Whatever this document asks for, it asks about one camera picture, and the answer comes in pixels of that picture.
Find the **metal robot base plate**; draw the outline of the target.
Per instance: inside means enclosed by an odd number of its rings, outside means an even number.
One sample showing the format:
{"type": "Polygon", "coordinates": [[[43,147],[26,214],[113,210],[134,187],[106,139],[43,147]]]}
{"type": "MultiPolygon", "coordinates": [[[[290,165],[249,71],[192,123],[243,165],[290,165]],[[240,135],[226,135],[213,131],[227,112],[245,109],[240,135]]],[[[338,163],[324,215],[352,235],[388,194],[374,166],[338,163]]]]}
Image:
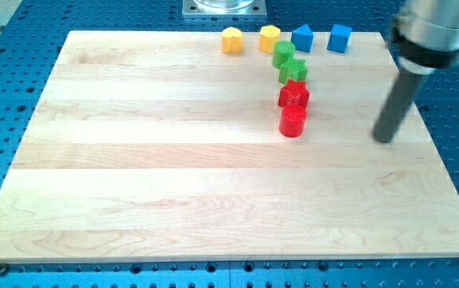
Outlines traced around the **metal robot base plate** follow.
{"type": "Polygon", "coordinates": [[[267,15],[266,0],[183,0],[184,18],[267,15]]]}

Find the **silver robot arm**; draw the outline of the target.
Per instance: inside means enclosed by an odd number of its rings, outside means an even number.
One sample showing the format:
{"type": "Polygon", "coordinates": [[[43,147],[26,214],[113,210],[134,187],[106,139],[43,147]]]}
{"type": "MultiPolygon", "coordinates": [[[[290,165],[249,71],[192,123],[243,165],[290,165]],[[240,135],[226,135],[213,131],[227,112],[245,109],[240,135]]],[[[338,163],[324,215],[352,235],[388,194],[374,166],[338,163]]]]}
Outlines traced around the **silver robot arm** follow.
{"type": "Polygon", "coordinates": [[[459,0],[409,0],[393,16],[390,41],[401,67],[427,75],[459,63],[459,0]]]}

